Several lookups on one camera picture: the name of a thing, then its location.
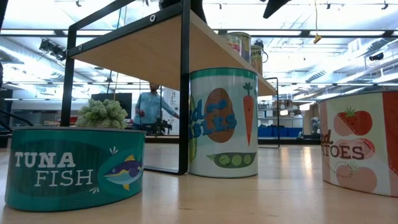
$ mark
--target tomato illustration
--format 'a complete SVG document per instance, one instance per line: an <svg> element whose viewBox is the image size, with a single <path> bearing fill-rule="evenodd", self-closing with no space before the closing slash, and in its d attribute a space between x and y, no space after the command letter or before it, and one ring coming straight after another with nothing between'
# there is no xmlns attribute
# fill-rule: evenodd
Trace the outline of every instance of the tomato illustration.
<svg viewBox="0 0 398 224"><path fill-rule="evenodd" d="M373 125L372 116L366 111L355 111L347 108L334 118L335 131L341 136L367 134Z"/></svg>
<svg viewBox="0 0 398 224"><path fill-rule="evenodd" d="M338 184L348 189L362 192L373 192L377 185L374 171L367 167L342 165L336 171Z"/></svg>
<svg viewBox="0 0 398 224"><path fill-rule="evenodd" d="M365 138L353 140L339 140L336 142L339 147L339 155L342 159L369 159L374 155L375 147L373 142Z"/></svg>

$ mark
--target carrot illustration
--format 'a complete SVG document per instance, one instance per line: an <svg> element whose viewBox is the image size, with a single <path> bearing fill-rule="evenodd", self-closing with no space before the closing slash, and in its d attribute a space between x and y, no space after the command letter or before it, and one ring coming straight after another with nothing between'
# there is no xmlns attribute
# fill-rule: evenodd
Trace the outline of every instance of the carrot illustration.
<svg viewBox="0 0 398 224"><path fill-rule="evenodd" d="M243 110L244 110L244 119L246 122L246 134L248 136L248 144L250 146L250 138L251 138L251 128L253 126L253 109L254 109L254 100L250 95L250 90L253 87L250 83L245 83L243 88L248 91L248 94L243 98Z"/></svg>

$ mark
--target ceiling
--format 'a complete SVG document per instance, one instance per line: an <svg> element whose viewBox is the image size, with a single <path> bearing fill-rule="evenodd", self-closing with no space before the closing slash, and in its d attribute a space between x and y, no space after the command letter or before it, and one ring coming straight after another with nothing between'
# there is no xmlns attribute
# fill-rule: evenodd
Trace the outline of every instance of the ceiling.
<svg viewBox="0 0 398 224"><path fill-rule="evenodd" d="M74 0L41 0L40 3L28 0L9 0L3 29L66 30L71 24L110 2L112 0L80 0L81 7L78 7ZM384 1L378 0L317 0L318 16L315 13L313 0L292 0L269 19L262 18L266 4L260 0L204 0L203 2L208 25L213 29L315 30L316 26L321 30L398 29L398 20L396 19L398 17L398 0L386 1L389 6L384 10L382 10ZM157 1L150 0L147 5L145 1L137 0L83 29L116 29L118 26L124 26L158 10ZM67 46L66 37L0 37L0 43L1 39L28 50L32 55L38 55L39 62L43 63L44 60L56 63L56 60L50 55L44 55L39 50L42 39L49 39L53 44L63 48ZM91 37L79 37L77 45L91 39ZM363 88L363 86L354 85L327 85L340 82L340 80L344 81L344 78L353 77L359 73L363 74L352 80L347 79L347 82L371 83L384 75L397 73L398 62L395 59L398 57L398 46L394 39L381 43L382 40L379 39L324 38L314 44L313 38L261 37L253 38L252 42L254 43L256 40L263 42L264 50L268 54L268 61L263 64L264 77L279 78L279 82L283 83L280 86L283 98L316 100L322 96L328 96L327 94L330 93L342 94L359 88L361 89L358 91L395 88L393 86ZM372 45L381 47L375 49L372 48ZM383 60L372 62L368 59L369 56L380 52L384 52ZM21 71L29 69L27 74L34 74L34 78L36 78L34 80L44 80L45 78L40 79L42 69L21 68L20 65L19 68ZM78 74L75 77L79 77L79 80L76 79L75 82L82 82L82 80L83 82L105 82L110 75L109 70L96 70L95 65L79 61L75 64L75 72ZM17 77L20 77L21 81L27 80L26 77L23 78L23 75ZM136 78L117 73L113 73L111 78L113 81L118 79L119 82L139 82ZM395 82L396 79L392 78L393 76L386 78L385 80L388 81L384 82ZM91 88L90 91L82 89L88 89L89 86L77 87L76 91L84 94L90 94L90 91L106 91L106 85L98 85L96 88ZM132 92L133 98L137 98L140 92L137 89L140 88L147 88L147 85L119 85L118 91Z"/></svg>

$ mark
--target pea pod illustration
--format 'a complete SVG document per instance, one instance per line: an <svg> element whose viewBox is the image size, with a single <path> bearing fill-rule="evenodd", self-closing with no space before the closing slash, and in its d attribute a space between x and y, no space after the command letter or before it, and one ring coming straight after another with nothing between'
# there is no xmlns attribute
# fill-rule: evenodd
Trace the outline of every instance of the pea pod illustration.
<svg viewBox="0 0 398 224"><path fill-rule="evenodd" d="M223 152L207 155L207 158L222 168L243 168L254 162L256 154L256 152Z"/></svg>
<svg viewBox="0 0 398 224"><path fill-rule="evenodd" d="M189 104L190 109L193 111L195 109L195 100L193 100L193 97L191 95L190 97L190 104ZM198 147L198 140L196 138L192 138L189 140L189 162L192 162L195 157L197 156L197 147Z"/></svg>

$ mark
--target shelf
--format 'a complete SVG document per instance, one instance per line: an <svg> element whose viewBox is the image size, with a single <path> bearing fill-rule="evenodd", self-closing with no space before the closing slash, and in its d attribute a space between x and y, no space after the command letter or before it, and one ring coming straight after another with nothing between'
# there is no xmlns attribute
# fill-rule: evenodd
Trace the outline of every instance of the shelf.
<svg viewBox="0 0 398 224"><path fill-rule="evenodd" d="M145 17L70 49L69 56L179 90L179 6L161 10L154 15L155 22L150 22L149 16ZM249 63L192 11L190 22L190 72L211 67L245 68L254 71ZM259 96L275 94L275 88L259 75Z"/></svg>

